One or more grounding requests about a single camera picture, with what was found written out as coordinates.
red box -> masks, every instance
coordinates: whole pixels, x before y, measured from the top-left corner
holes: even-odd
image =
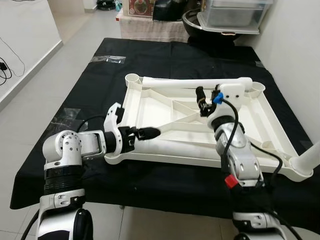
[[[155,0],[129,0],[129,16],[151,18]]]

power adapter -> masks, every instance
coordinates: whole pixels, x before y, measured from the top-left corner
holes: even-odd
[[[0,62],[0,70],[5,71],[7,69],[8,68],[7,68],[6,64],[4,62]]]

plastic storage box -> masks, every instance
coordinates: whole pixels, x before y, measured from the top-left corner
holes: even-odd
[[[258,27],[273,0],[203,0],[198,19],[205,28]]]

black tablecloth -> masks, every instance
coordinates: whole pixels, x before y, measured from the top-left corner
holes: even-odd
[[[39,202],[43,195],[42,144],[65,129],[75,130],[81,120],[106,114],[126,94],[125,75],[172,79],[251,77],[266,86],[264,92],[296,151],[301,154],[310,140],[289,108],[272,75],[250,47],[199,50],[180,42],[150,42],[106,38],[95,56],[122,56],[124,63],[91,62],[18,171],[11,198],[12,209]],[[103,128],[90,121],[89,130]],[[89,161],[83,183],[89,202],[118,204],[231,218],[229,191],[219,168],[125,160],[109,165],[103,158]],[[277,178],[272,196],[275,209],[293,226],[320,233],[320,168],[303,182]]]

blue connector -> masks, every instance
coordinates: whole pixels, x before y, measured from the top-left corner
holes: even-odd
[[[224,94],[222,92],[218,93],[218,96],[216,96],[213,100],[213,104],[222,104],[222,99],[224,98]]]

